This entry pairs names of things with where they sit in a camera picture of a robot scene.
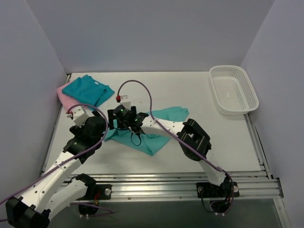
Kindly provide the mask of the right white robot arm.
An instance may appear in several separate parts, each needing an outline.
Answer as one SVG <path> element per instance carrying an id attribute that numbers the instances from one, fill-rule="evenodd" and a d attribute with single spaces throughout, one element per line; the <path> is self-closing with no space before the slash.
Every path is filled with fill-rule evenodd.
<path id="1" fill-rule="evenodd" d="M 127 109 L 122 104 L 108 110 L 107 114 L 111 130 L 116 121 L 119 128 L 126 128 L 138 136 L 154 134 L 177 140 L 185 156 L 200 164 L 216 196 L 222 196 L 228 189 L 233 190 L 233 181 L 228 172 L 219 166 L 214 155 L 207 157 L 212 147 L 210 136 L 195 120 L 164 120 L 153 113 L 137 113 L 136 107 Z"/>

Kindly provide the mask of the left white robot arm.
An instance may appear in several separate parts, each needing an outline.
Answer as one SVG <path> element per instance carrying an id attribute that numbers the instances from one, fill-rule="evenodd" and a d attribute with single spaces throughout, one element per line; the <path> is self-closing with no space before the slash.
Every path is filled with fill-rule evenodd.
<path id="1" fill-rule="evenodd" d="M 74 138 L 69 140 L 42 180 L 33 184 L 19 197 L 11 197 L 5 204 L 8 223 L 15 228 L 46 228 L 61 210 L 73 201 L 91 199 L 99 189 L 94 178 L 79 174 L 60 189 L 69 175 L 78 169 L 95 150 L 101 147 L 106 120 L 89 117 L 83 126 L 70 128 Z"/>

